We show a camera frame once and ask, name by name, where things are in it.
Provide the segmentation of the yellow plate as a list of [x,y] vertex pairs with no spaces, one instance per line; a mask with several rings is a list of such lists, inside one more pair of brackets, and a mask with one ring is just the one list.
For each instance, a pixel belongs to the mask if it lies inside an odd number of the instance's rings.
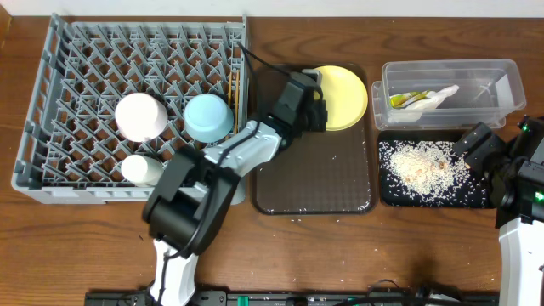
[[365,84],[351,70],[338,65],[316,68],[328,113],[326,131],[351,128],[365,114],[368,93]]

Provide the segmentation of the white napkin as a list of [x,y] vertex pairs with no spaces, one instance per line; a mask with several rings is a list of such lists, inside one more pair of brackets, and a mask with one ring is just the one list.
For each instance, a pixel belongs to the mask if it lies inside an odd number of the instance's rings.
[[437,109],[447,98],[454,95],[459,88],[457,85],[452,85],[438,92],[429,90],[429,94],[425,99],[418,100],[405,108],[395,109],[391,106],[393,110],[388,121],[391,123],[416,122],[425,112]]

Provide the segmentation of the light blue bowl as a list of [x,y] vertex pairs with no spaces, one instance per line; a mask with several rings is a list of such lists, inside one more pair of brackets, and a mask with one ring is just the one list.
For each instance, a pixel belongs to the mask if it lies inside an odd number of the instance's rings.
[[199,142],[213,143],[224,139],[233,126],[233,111],[215,94],[196,95],[184,108],[184,128]]

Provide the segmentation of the green orange snack wrapper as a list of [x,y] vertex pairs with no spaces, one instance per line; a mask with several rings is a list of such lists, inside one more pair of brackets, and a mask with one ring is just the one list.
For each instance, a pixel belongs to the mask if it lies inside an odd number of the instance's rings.
[[409,92],[409,93],[398,93],[392,95],[389,99],[390,105],[395,109],[402,109],[408,105],[417,102],[418,100],[425,99],[429,94],[429,90],[422,92]]

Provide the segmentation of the white saucer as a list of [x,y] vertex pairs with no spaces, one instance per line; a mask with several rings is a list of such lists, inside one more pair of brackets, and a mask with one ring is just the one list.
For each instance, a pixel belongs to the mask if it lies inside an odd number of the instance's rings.
[[147,93],[131,93],[115,108],[115,120],[120,134],[133,142],[157,138],[166,128],[166,107]]

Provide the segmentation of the white cup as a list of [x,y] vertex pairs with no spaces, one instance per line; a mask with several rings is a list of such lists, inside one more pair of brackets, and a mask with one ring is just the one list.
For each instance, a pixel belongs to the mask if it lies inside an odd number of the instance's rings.
[[122,176],[138,187],[155,186],[163,173],[162,164],[148,156],[131,155],[121,163]]

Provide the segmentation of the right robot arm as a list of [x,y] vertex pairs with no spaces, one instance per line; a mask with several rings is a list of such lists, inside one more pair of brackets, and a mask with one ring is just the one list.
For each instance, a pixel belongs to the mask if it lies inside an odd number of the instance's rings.
[[479,122],[454,144],[484,178],[501,247],[500,305],[543,304],[543,118],[525,116],[506,142]]

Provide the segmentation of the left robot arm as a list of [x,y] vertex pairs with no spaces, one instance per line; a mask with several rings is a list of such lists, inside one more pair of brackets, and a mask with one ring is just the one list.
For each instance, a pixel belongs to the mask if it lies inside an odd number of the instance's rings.
[[241,179],[271,161],[305,132],[326,129],[327,109],[316,69],[288,73],[264,116],[206,150],[179,149],[146,202],[157,254],[150,296],[156,305],[186,305],[196,291],[196,265],[217,236]]

